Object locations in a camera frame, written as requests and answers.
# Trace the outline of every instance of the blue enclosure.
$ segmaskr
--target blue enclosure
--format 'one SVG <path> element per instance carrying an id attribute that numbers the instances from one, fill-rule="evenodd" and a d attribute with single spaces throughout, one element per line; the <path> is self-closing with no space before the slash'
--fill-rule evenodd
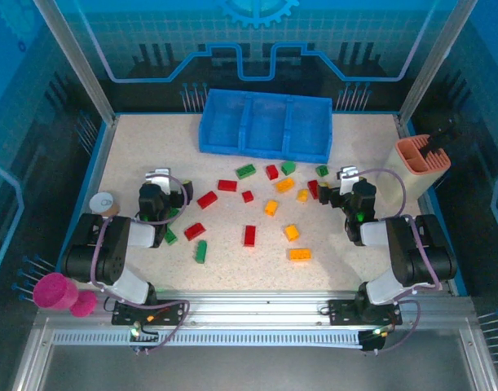
<path id="1" fill-rule="evenodd" d="M 48 2 L 114 112 L 204 112 L 204 152 L 309 162 L 327 161 L 332 112 L 402 110 L 462 4 Z M 59 258 L 112 125 L 68 60 L 33 2 L 0 0 L 0 366 L 19 361 L 36 310 L 23 273 L 34 259 Z M 498 306 L 497 0 L 478 0 L 431 80 L 401 120 L 412 134 L 450 118 L 461 129 L 452 167 L 427 197 L 456 253 L 461 293 L 490 309 Z M 0 389 L 12 375 L 0 372 Z"/>

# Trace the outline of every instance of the glass panel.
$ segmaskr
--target glass panel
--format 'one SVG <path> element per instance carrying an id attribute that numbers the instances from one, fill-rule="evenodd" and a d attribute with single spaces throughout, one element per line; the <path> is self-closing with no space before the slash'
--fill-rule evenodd
<path id="1" fill-rule="evenodd" d="M 399 110 L 455 0 L 61 0 L 117 111 L 199 112 L 209 88 Z"/>
<path id="2" fill-rule="evenodd" d="M 478 2 L 416 110 L 417 133 L 453 119 L 462 135 L 447 147 L 452 167 L 434 186 L 466 287 L 498 307 L 498 2 Z"/>
<path id="3" fill-rule="evenodd" d="M 37 310 L 30 292 L 59 256 L 99 127 L 33 3 L 0 2 L 0 389 L 12 384 Z"/>

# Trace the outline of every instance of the metal pole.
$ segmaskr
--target metal pole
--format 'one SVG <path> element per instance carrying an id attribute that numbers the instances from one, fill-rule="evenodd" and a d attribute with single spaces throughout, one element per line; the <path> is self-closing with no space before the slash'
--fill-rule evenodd
<path id="1" fill-rule="evenodd" d="M 55 0 L 33 1 L 46 21 L 47 27 L 49 27 L 51 33 L 59 43 L 60 49 L 62 49 L 77 74 L 78 79 L 86 89 L 102 120 L 108 126 L 112 125 L 115 121 L 115 112 L 112 110 L 104 90 L 102 90 L 87 58 L 84 56 L 77 39 L 74 37 L 62 12 L 57 7 Z"/>
<path id="2" fill-rule="evenodd" d="M 458 0 L 455 8 L 447 18 L 443 30 L 435 41 L 425 63 L 422 65 L 421 71 L 417 75 L 413 86 L 408 92 L 403 106 L 399 111 L 399 119 L 401 126 L 405 127 L 417 106 L 422 100 L 422 97 L 428 90 L 430 83 L 434 80 L 435 74 L 439 70 L 441 64 L 446 59 L 455 40 L 459 36 L 462 27 L 469 18 L 469 14 L 474 9 L 477 0 Z"/>

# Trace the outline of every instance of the gray floor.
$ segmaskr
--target gray floor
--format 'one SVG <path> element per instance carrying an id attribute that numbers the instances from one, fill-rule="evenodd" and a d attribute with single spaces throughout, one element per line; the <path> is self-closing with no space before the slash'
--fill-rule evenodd
<path id="1" fill-rule="evenodd" d="M 472 388 L 457 337 L 416 332 L 399 350 L 379 357 L 348 349 L 278 347 L 174 347 L 148 357 L 136 357 L 128 348 L 57 346 L 42 389 L 467 391 Z"/>

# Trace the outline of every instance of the pink plastic cup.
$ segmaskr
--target pink plastic cup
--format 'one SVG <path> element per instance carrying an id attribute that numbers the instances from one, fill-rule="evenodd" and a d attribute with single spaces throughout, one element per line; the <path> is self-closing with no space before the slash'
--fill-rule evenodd
<path id="1" fill-rule="evenodd" d="M 72 316 L 77 318 L 85 318 L 91 315 L 96 307 L 96 295 L 92 291 L 82 291 L 78 294 L 78 300 L 69 309 Z"/>
<path id="2" fill-rule="evenodd" d="M 77 285 L 61 273 L 50 273 L 42 277 L 33 290 L 33 301 L 40 308 L 67 310 L 77 299 Z"/>

